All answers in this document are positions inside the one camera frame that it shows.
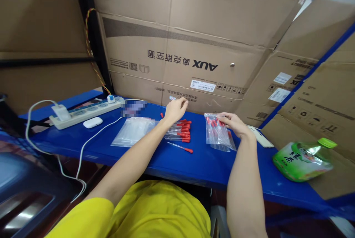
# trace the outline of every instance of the power strip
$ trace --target power strip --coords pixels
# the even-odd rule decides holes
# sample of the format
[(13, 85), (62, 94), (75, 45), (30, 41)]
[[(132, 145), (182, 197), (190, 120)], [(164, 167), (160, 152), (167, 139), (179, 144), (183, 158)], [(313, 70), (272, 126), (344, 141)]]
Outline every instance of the power strip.
[(86, 120), (97, 117), (106, 112), (118, 109), (121, 107), (122, 104), (125, 104), (125, 100), (121, 97), (115, 97), (115, 100), (115, 103), (108, 103), (107, 99), (105, 99), (96, 104), (91, 104), (82, 108), (70, 110), (70, 120), (60, 121), (57, 116), (49, 116), (49, 119), (53, 122), (54, 126), (57, 127), (58, 130), (62, 130), (77, 123), (81, 123)]

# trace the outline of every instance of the barcode sticker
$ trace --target barcode sticker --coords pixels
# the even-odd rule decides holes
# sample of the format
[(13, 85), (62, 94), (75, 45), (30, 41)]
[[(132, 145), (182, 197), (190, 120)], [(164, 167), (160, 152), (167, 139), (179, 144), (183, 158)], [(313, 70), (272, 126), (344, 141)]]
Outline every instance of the barcode sticker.
[(197, 81), (197, 80), (192, 80), (191, 81), (191, 88), (196, 88), (199, 90), (205, 90), (208, 92), (213, 92), (214, 88), (216, 87), (215, 84), (210, 84), (210, 83), (206, 83), (206, 82), (202, 82), (202, 81)]
[(266, 118), (266, 116), (268, 116), (268, 114), (267, 114), (267, 113), (265, 113), (265, 112), (259, 112), (259, 113), (256, 115), (256, 117), (258, 117), (258, 118), (262, 118), (262, 119), (265, 119), (265, 118)]
[(288, 80), (290, 80), (291, 77), (292, 77), (292, 75), (288, 75), (288, 74), (281, 72), (274, 79), (274, 82), (284, 85)]
[(276, 101), (276, 102), (283, 102), (284, 99), (291, 93), (291, 91), (288, 91), (286, 89), (278, 88), (276, 89), (273, 94), (269, 97), (270, 100)]

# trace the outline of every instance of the green bottle cap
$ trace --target green bottle cap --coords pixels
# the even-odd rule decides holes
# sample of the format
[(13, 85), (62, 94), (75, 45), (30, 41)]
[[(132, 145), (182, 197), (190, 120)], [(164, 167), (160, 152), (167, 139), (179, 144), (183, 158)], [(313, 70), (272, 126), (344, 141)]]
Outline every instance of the green bottle cap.
[(332, 140), (329, 140), (327, 138), (321, 138), (320, 140), (318, 140), (318, 143), (321, 144), (322, 146), (325, 146), (327, 148), (334, 148), (336, 147), (338, 144), (336, 144), (335, 142), (333, 142)]

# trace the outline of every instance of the person's left hand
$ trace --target person's left hand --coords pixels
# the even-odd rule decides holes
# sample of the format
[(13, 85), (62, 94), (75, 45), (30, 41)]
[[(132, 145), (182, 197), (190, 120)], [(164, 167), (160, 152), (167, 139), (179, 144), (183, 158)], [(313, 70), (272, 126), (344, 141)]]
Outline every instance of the person's left hand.
[(166, 106), (163, 120), (170, 126), (173, 125), (175, 122), (180, 120), (182, 116), (184, 116), (188, 104), (189, 102), (186, 98), (179, 98), (170, 101)]

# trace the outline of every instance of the orange wire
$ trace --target orange wire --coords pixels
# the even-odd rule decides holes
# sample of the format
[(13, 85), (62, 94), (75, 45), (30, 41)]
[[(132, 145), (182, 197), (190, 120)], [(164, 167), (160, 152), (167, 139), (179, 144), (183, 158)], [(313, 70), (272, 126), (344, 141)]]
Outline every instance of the orange wire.
[[(85, 18), (86, 50), (88, 51), (88, 54), (89, 54), (90, 57), (93, 57), (93, 55), (92, 55), (92, 52), (90, 51), (88, 20), (89, 20), (90, 13), (91, 13), (92, 11), (96, 11), (96, 9), (95, 9), (95, 8), (89, 9), (89, 10), (88, 10), (88, 13), (86, 14), (86, 18)], [(111, 92), (107, 89), (107, 87), (105, 87), (105, 84), (104, 84), (104, 82), (102, 81), (99, 72), (95, 69), (94, 64), (93, 64), (92, 62), (91, 62), (91, 66), (92, 66), (92, 68), (94, 69), (94, 71), (96, 72), (97, 76), (99, 77), (100, 82), (101, 82), (101, 84), (102, 84), (102, 87), (109, 93), (109, 95), (111, 95)]]

